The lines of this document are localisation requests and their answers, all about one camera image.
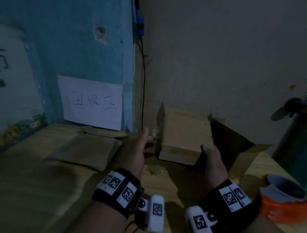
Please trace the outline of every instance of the wrist strap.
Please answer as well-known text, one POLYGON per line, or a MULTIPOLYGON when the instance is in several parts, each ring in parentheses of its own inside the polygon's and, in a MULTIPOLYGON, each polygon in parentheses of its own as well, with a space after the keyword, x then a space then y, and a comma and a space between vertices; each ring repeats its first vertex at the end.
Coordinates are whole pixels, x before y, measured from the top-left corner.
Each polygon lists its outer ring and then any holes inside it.
POLYGON ((128 219, 136 212, 143 193, 141 182, 128 170, 118 168, 97 185, 92 200, 107 204, 128 219))
POLYGON ((252 204, 249 197, 230 180, 224 181, 211 190, 205 198, 205 207, 209 214, 218 220, 218 225, 226 232, 241 232, 248 227, 259 214, 261 201, 252 204))

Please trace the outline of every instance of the wooden tabletop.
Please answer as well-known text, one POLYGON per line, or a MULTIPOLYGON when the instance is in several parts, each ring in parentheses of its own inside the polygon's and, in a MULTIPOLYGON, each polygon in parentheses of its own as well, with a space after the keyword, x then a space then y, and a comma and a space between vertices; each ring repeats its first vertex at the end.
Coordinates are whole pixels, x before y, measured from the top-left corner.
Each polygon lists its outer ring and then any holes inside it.
MULTIPOLYGON (((43 160, 76 136, 78 130, 79 127, 71 125, 50 125, 1 154, 1 232, 62 232, 90 202, 96 185, 119 165, 130 147, 124 143, 104 172, 43 160)), ((164 232, 188 232, 184 212, 204 197, 202 173, 189 166, 158 160, 150 151, 145 155, 141 183, 146 195, 159 194, 165 199, 164 232)), ((263 185, 261 177, 268 173, 291 178, 267 154, 260 153, 245 176, 233 182, 254 198, 263 185)), ((307 232, 307 222, 279 227, 286 233, 307 232)), ((126 232, 136 228, 132 223, 126 232)))

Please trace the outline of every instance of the blue device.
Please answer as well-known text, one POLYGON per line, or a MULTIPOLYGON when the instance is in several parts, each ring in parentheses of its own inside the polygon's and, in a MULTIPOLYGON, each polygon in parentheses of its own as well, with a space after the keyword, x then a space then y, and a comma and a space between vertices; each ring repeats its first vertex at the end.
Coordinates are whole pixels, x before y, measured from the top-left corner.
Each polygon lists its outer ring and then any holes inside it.
POLYGON ((138 35, 144 36, 144 18, 141 16, 140 3, 138 0, 135 0, 134 3, 135 3, 135 14, 136 14, 138 35))

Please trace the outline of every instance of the blue wall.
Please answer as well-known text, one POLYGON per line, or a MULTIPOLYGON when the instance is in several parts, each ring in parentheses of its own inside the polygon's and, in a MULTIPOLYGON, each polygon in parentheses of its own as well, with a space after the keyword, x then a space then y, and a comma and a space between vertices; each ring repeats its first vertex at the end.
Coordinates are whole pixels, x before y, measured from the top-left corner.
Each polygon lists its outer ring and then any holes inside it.
POLYGON ((23 28, 49 123, 63 123, 57 75, 123 84, 122 129, 133 130, 133 37, 126 0, 1 0, 0 17, 23 28), (107 30, 106 43, 93 29, 107 30))

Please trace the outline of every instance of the white tracking device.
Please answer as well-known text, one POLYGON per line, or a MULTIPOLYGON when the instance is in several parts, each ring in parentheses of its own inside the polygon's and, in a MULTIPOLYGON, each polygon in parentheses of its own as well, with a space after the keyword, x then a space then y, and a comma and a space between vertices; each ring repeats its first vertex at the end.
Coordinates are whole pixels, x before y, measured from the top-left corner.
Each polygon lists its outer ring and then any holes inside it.
POLYGON ((199 206, 187 208, 185 220, 191 233, 212 233, 210 227, 217 223, 217 220, 214 220, 214 216, 208 216, 208 212, 204 213, 199 206))
POLYGON ((164 229, 164 198, 160 195, 152 195, 149 200, 141 199, 138 208, 146 212, 146 231, 162 233, 164 229))

